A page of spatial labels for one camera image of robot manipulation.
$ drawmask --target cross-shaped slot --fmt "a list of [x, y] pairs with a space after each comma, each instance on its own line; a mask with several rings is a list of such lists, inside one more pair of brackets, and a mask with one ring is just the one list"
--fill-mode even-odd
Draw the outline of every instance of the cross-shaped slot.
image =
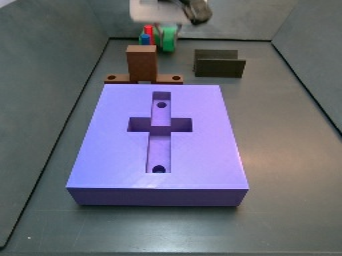
[[192, 132], [191, 118], [171, 118], [171, 92], [153, 92], [149, 117], [129, 117], [128, 132], [148, 132], [147, 173], [171, 173], [171, 132]]

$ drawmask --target table surface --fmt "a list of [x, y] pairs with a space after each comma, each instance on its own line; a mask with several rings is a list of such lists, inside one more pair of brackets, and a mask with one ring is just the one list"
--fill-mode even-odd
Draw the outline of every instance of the table surface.
[[[250, 192], [230, 207], [81, 207], [65, 183], [108, 73], [127, 73], [112, 40], [89, 78], [4, 253], [342, 252], [342, 139], [268, 42], [180, 40], [159, 72], [219, 84]], [[195, 49], [239, 50], [242, 79], [196, 78]]]

